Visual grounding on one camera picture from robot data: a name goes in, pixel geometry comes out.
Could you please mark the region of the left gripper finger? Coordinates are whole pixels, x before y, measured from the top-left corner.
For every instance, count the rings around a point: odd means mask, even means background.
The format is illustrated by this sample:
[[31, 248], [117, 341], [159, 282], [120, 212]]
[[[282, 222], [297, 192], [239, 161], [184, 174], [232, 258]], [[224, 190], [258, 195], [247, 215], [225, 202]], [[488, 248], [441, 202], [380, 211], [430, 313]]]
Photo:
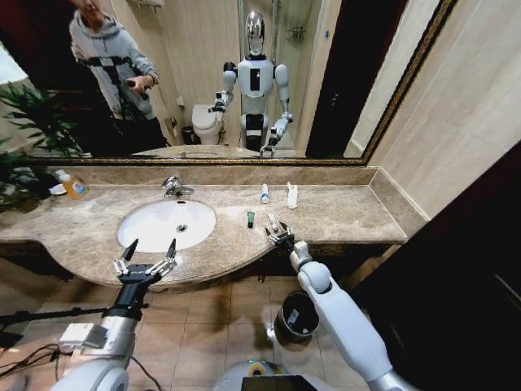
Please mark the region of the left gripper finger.
[[127, 263], [132, 259], [137, 246], [138, 239], [135, 239], [128, 247], [125, 248], [123, 253], [113, 261], [113, 266], [117, 276], [129, 274]]
[[164, 277], [172, 271], [172, 269], [177, 265], [175, 260], [177, 253], [176, 244], [177, 240], [173, 238], [164, 259], [158, 261], [150, 268], [150, 275], [160, 275], [161, 277]]

